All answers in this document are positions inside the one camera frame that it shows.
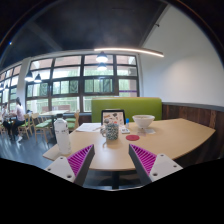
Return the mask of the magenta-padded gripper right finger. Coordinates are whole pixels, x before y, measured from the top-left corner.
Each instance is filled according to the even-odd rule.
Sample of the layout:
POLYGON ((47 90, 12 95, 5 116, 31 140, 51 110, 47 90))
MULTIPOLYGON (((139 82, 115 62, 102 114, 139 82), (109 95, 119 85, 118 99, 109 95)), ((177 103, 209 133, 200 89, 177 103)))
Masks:
POLYGON ((133 144, 129 145, 129 155, 143 185, 147 185, 182 169, 180 165, 167 155, 163 153, 155 155, 133 144))

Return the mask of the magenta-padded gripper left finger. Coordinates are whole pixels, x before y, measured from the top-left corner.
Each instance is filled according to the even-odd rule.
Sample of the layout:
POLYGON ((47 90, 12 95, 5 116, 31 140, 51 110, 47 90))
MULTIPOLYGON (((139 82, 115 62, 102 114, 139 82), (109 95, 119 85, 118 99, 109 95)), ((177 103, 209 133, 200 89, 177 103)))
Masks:
POLYGON ((46 168, 46 171, 82 186, 94 155, 94 145, 89 145, 69 157, 59 156, 46 168))

